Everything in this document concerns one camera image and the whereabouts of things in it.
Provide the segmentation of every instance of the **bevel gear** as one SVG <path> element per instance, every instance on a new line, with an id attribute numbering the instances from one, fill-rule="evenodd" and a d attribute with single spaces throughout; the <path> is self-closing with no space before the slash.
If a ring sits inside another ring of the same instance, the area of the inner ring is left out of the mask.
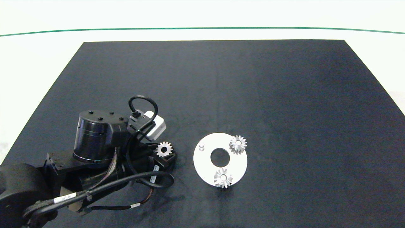
<path id="1" fill-rule="evenodd" d="M 242 136 L 233 136 L 229 142 L 229 149 L 234 154 L 241 154 L 246 149 L 246 139 Z"/>
<path id="2" fill-rule="evenodd" d="M 155 149 L 155 153 L 159 157 L 165 157 L 169 154 L 171 154 L 173 151 L 173 146 L 169 142 L 161 142 L 157 148 Z"/>
<path id="3" fill-rule="evenodd" d="M 223 168 L 215 172 L 214 183 L 216 187 L 228 188 L 232 185 L 232 180 L 232 175 L 227 174 Z"/>

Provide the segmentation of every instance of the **robotic arm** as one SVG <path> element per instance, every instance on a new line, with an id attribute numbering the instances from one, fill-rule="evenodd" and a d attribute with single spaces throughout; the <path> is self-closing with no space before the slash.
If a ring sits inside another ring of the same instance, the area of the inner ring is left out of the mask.
<path id="1" fill-rule="evenodd" d="M 143 113 L 133 100 L 150 102 Z M 100 110 L 79 115 L 74 150 L 48 153 L 44 166 L 0 166 L 0 224 L 5 228 L 40 228 L 58 209 L 87 214 L 93 210 L 126 210 L 142 205 L 155 188 L 173 184 L 176 153 L 170 143 L 156 143 L 166 129 L 156 103 L 141 95 L 128 101 L 131 115 Z M 126 206 L 90 206 L 135 181 L 149 186 L 146 197 Z"/>

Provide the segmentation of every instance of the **black mat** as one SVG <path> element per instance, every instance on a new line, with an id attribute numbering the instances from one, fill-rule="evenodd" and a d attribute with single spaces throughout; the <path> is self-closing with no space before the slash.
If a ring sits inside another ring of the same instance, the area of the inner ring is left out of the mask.
<path id="1" fill-rule="evenodd" d="M 132 210 L 62 209 L 45 227 L 405 226 L 405 118 L 345 41 L 84 43 L 4 164 L 40 166 L 47 152 L 73 149 L 79 112 L 129 114 L 137 94 L 166 120 L 159 140 L 179 153 L 175 184 Z M 193 165 L 213 132 L 248 141 L 246 174 L 227 192 Z M 126 187 L 95 205 L 146 192 Z"/>

